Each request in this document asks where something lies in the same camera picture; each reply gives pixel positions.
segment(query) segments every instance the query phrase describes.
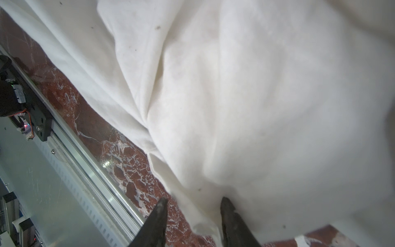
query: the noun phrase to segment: gray metal surface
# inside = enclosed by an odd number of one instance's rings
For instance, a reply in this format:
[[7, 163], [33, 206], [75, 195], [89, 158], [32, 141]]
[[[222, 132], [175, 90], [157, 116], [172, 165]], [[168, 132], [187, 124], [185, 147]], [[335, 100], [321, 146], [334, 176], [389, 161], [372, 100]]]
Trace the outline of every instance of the gray metal surface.
[[2, 197], [2, 208], [4, 210], [7, 232], [11, 239], [17, 239], [17, 233], [12, 222], [19, 218], [19, 201], [14, 192], [8, 193]]
[[[1, 46], [0, 53], [10, 57]], [[96, 195], [95, 199], [115, 221], [125, 239], [131, 241], [143, 225], [144, 217], [82, 144], [30, 78], [19, 68], [14, 60], [12, 62], [16, 70], [52, 114], [54, 118], [52, 130], [55, 133], [53, 137], [57, 139], [61, 148], [65, 149], [65, 153], [70, 156], [70, 160], [73, 161], [71, 164], [73, 169], [91, 189], [91, 192]]]
[[112, 247], [127, 245], [129, 240], [125, 238], [125, 234], [120, 230], [119, 224], [111, 218], [110, 213], [97, 200], [100, 197], [98, 195], [99, 192], [95, 193], [86, 176], [81, 175], [76, 169], [78, 164], [73, 161], [74, 157], [63, 148], [56, 135], [52, 133], [46, 142], [36, 138], [33, 139], [33, 142], [49, 161], [61, 181], [78, 201], [81, 208], [89, 216], [108, 244]]
[[38, 146], [8, 118], [0, 118], [0, 167], [46, 246], [109, 246]]

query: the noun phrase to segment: wrinkled fabric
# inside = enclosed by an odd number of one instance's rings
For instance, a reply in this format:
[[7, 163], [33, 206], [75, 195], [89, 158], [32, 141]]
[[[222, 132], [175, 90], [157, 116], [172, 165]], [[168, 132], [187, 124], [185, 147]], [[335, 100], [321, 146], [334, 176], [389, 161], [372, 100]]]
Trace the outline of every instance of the wrinkled fabric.
[[0, 6], [218, 246], [223, 196], [263, 243], [393, 193], [393, 1]]

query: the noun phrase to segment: orange wire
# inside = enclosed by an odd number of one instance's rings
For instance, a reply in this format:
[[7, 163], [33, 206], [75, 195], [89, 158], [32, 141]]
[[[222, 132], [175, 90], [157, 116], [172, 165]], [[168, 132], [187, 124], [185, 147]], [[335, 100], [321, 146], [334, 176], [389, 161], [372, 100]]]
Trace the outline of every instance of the orange wire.
[[27, 111], [27, 109], [25, 109], [25, 111], [27, 112], [27, 114], [29, 114], [29, 121], [30, 121], [30, 128], [32, 129], [32, 139], [34, 138], [34, 131], [33, 131], [33, 126], [32, 126], [32, 118], [30, 117], [30, 112]]
[[15, 114], [12, 114], [12, 115], [7, 116], [7, 117], [13, 117], [13, 116], [18, 115], [18, 114], [20, 114], [20, 113], [24, 113], [25, 111], [27, 111], [27, 108], [24, 109], [23, 111], [17, 112], [17, 113], [15, 113]]
[[23, 111], [17, 112], [17, 113], [15, 113], [15, 114], [13, 114], [13, 115], [10, 115], [10, 116], [8, 116], [8, 117], [13, 117], [13, 116], [15, 116], [15, 115], [18, 115], [18, 114], [24, 113], [24, 112], [27, 112], [27, 114], [29, 114], [30, 128], [32, 129], [32, 135], [33, 135], [32, 139], [33, 139], [33, 138], [34, 138], [34, 131], [33, 131], [33, 125], [32, 125], [32, 118], [31, 118], [30, 112], [28, 112], [27, 108], [24, 109]]

